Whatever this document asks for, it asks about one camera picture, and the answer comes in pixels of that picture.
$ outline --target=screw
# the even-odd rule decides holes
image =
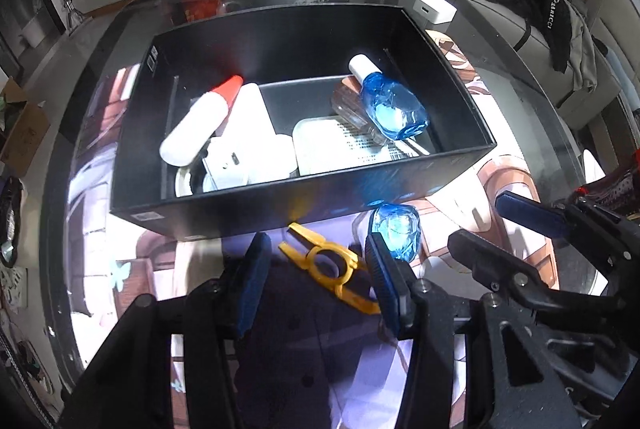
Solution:
[[[139,308],[147,308],[148,306],[151,306],[152,302],[152,296],[150,294],[144,294],[136,299],[136,306]]]
[[[427,279],[418,279],[415,283],[415,288],[418,292],[426,294],[429,290],[431,290],[431,282]]]
[[[526,286],[529,282],[529,278],[523,273],[518,272],[513,276],[513,282],[518,286]]]
[[[484,300],[487,301],[491,308],[497,308],[502,301],[500,301],[500,297],[496,294],[485,294]]]

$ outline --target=cardboard box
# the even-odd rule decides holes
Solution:
[[[14,79],[10,78],[0,92],[7,104],[26,102],[14,126],[6,132],[0,132],[0,162],[9,166],[18,178],[23,177],[40,142],[49,130],[49,120],[38,105],[29,102],[27,95]]]

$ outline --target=white cylinder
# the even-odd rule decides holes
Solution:
[[[211,91],[202,95],[160,145],[162,160],[176,167],[190,164],[228,112],[221,95]]]
[[[381,73],[380,69],[369,60],[369,57],[362,54],[356,55],[349,61],[349,71],[353,73],[361,84],[371,73]]]

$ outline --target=white lid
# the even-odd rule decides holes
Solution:
[[[341,116],[300,120],[292,136],[300,176],[406,158],[395,145],[376,144]]]
[[[361,84],[371,73],[382,73],[380,69],[369,60],[369,57],[362,54],[356,55],[349,61],[349,71],[353,73]]]

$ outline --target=blue gripper pad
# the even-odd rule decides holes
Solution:
[[[258,232],[234,275],[233,288],[239,292],[236,304],[236,332],[242,337],[254,323],[264,283],[271,266],[271,238]]]
[[[495,209],[504,219],[538,232],[545,237],[558,239],[569,236],[569,227],[560,210],[548,208],[510,190],[505,190],[495,199]]]
[[[364,257],[386,327],[398,340],[410,338],[415,305],[399,265],[405,265],[412,276],[413,271],[406,261],[391,256],[380,232],[367,235]]]

